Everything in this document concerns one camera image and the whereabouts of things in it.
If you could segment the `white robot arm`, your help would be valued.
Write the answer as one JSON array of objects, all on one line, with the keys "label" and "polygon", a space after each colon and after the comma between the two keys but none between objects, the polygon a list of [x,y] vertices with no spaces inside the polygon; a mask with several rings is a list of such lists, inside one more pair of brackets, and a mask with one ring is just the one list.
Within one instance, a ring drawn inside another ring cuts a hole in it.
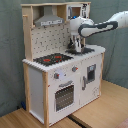
[{"label": "white robot arm", "polygon": [[75,51],[80,53],[82,50],[81,37],[87,38],[97,33],[125,27],[128,27],[128,11],[116,13],[109,20],[98,24],[91,19],[74,16],[70,19],[71,41],[75,45]]}]

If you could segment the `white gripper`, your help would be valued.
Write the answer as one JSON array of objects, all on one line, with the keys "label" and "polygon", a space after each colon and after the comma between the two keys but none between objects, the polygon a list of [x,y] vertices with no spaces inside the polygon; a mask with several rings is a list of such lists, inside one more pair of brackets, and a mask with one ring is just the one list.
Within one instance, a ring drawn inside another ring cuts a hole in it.
[{"label": "white gripper", "polygon": [[82,49],[82,46],[81,46],[81,37],[78,36],[78,35],[73,35],[71,37],[71,40],[72,40],[72,42],[74,44],[75,51],[76,52],[80,52],[81,49]]}]

